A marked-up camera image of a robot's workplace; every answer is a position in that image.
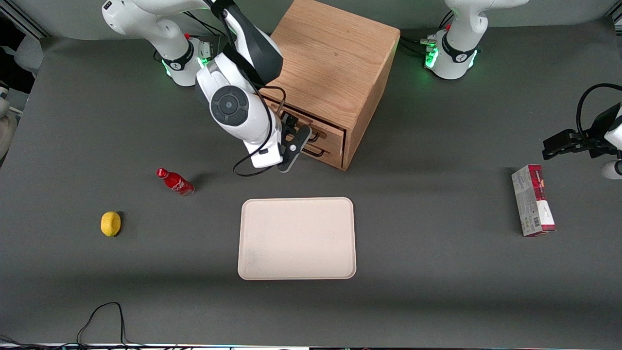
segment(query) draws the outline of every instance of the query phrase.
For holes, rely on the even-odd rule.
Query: coca-cola bottle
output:
[[[182,197],[190,197],[194,193],[194,186],[181,177],[180,174],[171,173],[164,168],[160,168],[157,170],[157,176],[164,180],[168,188],[181,194]]]

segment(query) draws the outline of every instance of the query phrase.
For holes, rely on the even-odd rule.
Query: wooden box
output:
[[[284,112],[313,129],[305,153],[346,170],[384,93],[400,32],[314,0],[294,0],[271,37],[283,53]],[[276,110],[278,90],[261,90]]]

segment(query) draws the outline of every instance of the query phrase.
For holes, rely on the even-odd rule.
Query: box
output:
[[[304,153],[346,170],[384,94],[399,29],[313,0],[294,0],[271,37],[283,54],[284,113],[313,135]],[[277,110],[278,90],[261,90]]]
[[[521,216],[522,235],[535,237],[555,231],[544,193],[541,165],[528,165],[512,174],[518,212]]]

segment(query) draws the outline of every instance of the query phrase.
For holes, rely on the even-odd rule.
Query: gray wall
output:
[[[108,29],[101,18],[104,0],[14,0],[54,36],[98,40],[121,37]],[[237,0],[240,8],[256,26],[272,32],[292,0]],[[377,20],[400,29],[437,26],[448,11],[443,0],[321,0],[331,6]],[[549,26],[576,24],[602,16],[616,0],[531,0],[515,9],[488,13],[495,27]],[[210,24],[217,25],[207,11],[196,11]],[[177,15],[183,30],[192,34],[204,31]]]

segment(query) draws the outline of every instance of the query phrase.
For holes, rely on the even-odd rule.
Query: yellow lemon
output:
[[[101,231],[108,237],[115,236],[121,230],[121,217],[115,212],[107,212],[101,217]]]

